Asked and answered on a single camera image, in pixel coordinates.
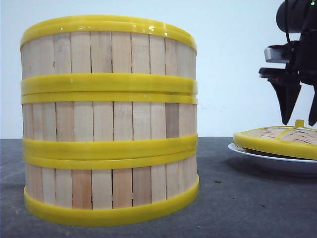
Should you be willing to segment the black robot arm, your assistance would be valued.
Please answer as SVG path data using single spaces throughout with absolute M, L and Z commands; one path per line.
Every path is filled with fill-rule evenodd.
M 276 14 L 279 29 L 288 37 L 300 33 L 299 40 L 265 49 L 267 62 L 283 63 L 284 69 L 260 68 L 276 91 L 283 124 L 287 124 L 301 90 L 301 83 L 317 85 L 317 2 L 315 0 L 286 0 Z

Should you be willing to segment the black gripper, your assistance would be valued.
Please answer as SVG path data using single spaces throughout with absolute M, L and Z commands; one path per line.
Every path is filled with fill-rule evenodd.
M 305 29 L 299 40 L 291 41 L 289 32 L 285 45 L 272 45 L 269 48 L 282 48 L 290 56 L 284 69 L 259 69 L 260 77 L 267 78 L 275 89 L 281 111 L 282 123 L 287 125 L 301 90 L 300 82 L 314 86 L 314 98 L 309 114 L 309 125 L 317 122 L 317 30 Z

